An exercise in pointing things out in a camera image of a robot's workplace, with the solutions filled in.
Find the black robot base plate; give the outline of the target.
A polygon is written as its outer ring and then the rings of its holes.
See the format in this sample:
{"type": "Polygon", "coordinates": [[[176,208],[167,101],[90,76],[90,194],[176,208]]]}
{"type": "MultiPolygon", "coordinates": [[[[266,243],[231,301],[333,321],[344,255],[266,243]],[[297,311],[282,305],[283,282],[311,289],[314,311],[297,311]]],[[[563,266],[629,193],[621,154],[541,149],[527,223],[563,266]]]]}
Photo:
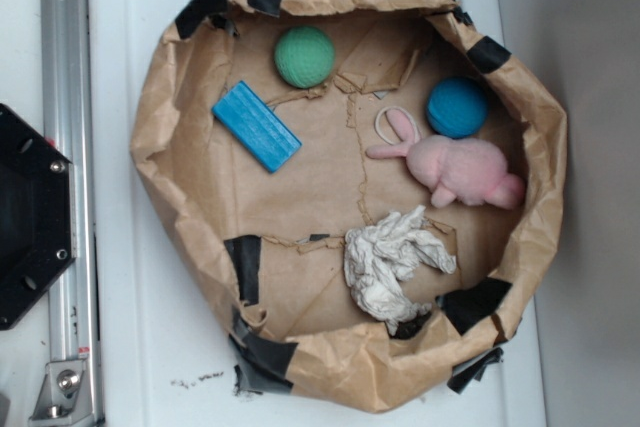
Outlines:
{"type": "Polygon", "coordinates": [[[70,162],[1,106],[1,329],[14,328],[74,260],[70,162]]]}

